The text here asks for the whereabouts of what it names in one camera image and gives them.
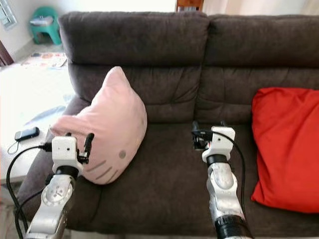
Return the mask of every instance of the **black cable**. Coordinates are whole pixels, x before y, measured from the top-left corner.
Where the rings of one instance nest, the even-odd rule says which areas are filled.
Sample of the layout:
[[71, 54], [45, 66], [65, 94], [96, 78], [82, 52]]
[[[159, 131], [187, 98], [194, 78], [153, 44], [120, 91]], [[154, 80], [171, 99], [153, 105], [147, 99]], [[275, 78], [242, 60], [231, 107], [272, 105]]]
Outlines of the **black cable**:
[[245, 210], [245, 178], [246, 178], [246, 165], [245, 165], [245, 158], [244, 158], [244, 155], [243, 153], [241, 152], [238, 144], [236, 144], [236, 142], [231, 139], [230, 137], [228, 137], [227, 135], [223, 134], [223, 133], [220, 133], [220, 132], [215, 132], [215, 131], [211, 131], [211, 130], [201, 130], [201, 129], [197, 129], [197, 130], [194, 130], [192, 131], [192, 134], [194, 134], [195, 136], [197, 137], [201, 137], [203, 138], [204, 140], [207, 140], [207, 141], [211, 141], [212, 138], [213, 138], [213, 134], [217, 134], [217, 135], [220, 135], [220, 136], [223, 136], [224, 138], [228, 139], [230, 142], [233, 143], [233, 145], [235, 146], [237, 152], [239, 153], [240, 157], [241, 157], [241, 162], [242, 162], [242, 177], [241, 177], [241, 189], [240, 189], [240, 204], [241, 204], [241, 208], [242, 208], [242, 211], [246, 217], [246, 210]]
[[[20, 207], [20, 204], [19, 204], [18, 199], [16, 198], [16, 196], [15, 196], [15, 194], [14, 194], [14, 192], [13, 192], [13, 189], [12, 189], [12, 186], [11, 186], [11, 183], [10, 183], [11, 170], [12, 170], [12, 167], [13, 167], [14, 162], [19, 158], [19, 156], [20, 156], [21, 154], [23, 154], [24, 152], [26, 152], [26, 151], [28, 151], [28, 150], [34, 149], [34, 148], [39, 148], [39, 146], [30, 147], [30, 148], [27, 148], [27, 149], [21, 151], [20, 153], [18, 153], [18, 154], [13, 158], [13, 160], [11, 161], [11, 163], [10, 163], [10, 165], [9, 165], [9, 167], [8, 167], [8, 171], [7, 171], [7, 173], [6, 173], [6, 186], [7, 186], [8, 190], [9, 190], [10, 196], [11, 196], [13, 202], [14, 202], [15, 208], [19, 208], [19, 207]], [[25, 218], [25, 215], [24, 215], [24, 213], [23, 213], [22, 211], [21, 211], [20, 215], [21, 215], [21, 219], [22, 219], [22, 221], [23, 221], [24, 230], [27, 231], [27, 230], [28, 230], [28, 223], [27, 223], [27, 220], [26, 220], [26, 218]]]
[[[14, 152], [10, 152], [10, 149], [11, 149], [16, 143], [18, 143], [18, 145], [17, 145], [17, 147], [16, 147], [16, 150], [15, 150]], [[7, 152], [8, 154], [12, 155], [12, 154], [17, 153], [18, 149], [19, 149], [19, 141], [16, 141], [16, 142], [14, 142], [14, 143], [8, 148], [8, 150], [7, 150], [6, 152]]]
[[43, 189], [41, 189], [40, 191], [32, 194], [30, 197], [28, 197], [27, 199], [24, 200], [23, 203], [21, 203], [20, 207], [16, 210], [15, 214], [14, 214], [14, 223], [15, 223], [15, 228], [16, 228], [16, 231], [18, 232], [18, 235], [19, 235], [19, 239], [23, 239], [23, 235], [22, 235], [22, 232], [21, 232], [21, 228], [20, 228], [20, 224], [19, 224], [19, 214], [20, 212], [23, 212], [22, 211], [22, 207], [28, 202], [30, 201], [32, 198], [34, 198], [35, 196], [41, 194], [43, 191]]

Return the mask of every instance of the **pink pillow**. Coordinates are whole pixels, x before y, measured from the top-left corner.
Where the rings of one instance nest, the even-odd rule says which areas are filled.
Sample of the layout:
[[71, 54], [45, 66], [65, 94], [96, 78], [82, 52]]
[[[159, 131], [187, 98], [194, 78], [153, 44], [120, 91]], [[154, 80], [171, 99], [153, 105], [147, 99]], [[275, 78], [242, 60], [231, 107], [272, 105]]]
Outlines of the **pink pillow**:
[[117, 179], [135, 156], [146, 132], [147, 115], [141, 98], [131, 88], [121, 67], [112, 68], [92, 104], [76, 116], [62, 116], [51, 127], [54, 135], [71, 132], [83, 150], [94, 133], [90, 162], [83, 176], [96, 184]]

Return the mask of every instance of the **green plastic stool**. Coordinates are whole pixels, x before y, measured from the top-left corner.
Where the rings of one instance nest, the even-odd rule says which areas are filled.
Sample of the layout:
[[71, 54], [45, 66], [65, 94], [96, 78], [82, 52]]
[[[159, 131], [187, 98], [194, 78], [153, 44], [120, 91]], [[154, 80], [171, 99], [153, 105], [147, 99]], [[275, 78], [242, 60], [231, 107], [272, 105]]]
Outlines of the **green plastic stool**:
[[30, 24], [35, 43], [40, 44], [39, 38], [37, 36], [38, 32], [46, 32], [49, 34], [49, 36], [51, 37], [51, 39], [55, 45], [61, 44], [62, 42], [61, 42], [61, 39], [60, 39], [60, 36], [58, 33], [58, 30], [59, 30], [59, 24], [57, 21], [58, 14], [56, 13], [56, 11], [50, 6], [42, 6], [42, 7], [39, 7], [34, 12], [32, 19], [34, 19], [35, 17], [39, 17], [39, 16], [43, 16], [43, 17], [52, 16], [53, 23], [49, 26], [34, 26], [34, 25]]

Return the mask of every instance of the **red pillow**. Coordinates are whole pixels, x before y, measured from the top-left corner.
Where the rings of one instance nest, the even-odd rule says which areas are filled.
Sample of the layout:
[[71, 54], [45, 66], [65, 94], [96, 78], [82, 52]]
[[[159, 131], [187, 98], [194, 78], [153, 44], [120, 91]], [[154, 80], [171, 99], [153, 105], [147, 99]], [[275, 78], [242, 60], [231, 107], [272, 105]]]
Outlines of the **red pillow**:
[[261, 204], [319, 213], [319, 91], [263, 88], [253, 99]]

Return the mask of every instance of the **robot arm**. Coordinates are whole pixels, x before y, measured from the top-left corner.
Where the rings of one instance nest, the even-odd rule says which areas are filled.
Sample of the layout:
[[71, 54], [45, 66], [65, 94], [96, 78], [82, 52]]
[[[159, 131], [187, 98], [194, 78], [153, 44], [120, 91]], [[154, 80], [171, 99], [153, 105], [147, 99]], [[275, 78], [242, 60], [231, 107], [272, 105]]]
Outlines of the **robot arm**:
[[60, 239], [67, 222], [67, 213], [74, 203], [76, 178], [82, 163], [88, 163], [94, 134], [89, 134], [84, 152], [79, 153], [77, 140], [71, 134], [52, 140], [52, 170], [55, 173], [41, 195], [41, 205], [25, 235], [26, 239]]
[[237, 179], [228, 162], [233, 143], [223, 136], [234, 140], [235, 131], [220, 126], [212, 127], [211, 131], [214, 133], [200, 130], [196, 123], [193, 124], [195, 149], [204, 149], [202, 160], [208, 166], [209, 208], [217, 237], [253, 238], [236, 195]]

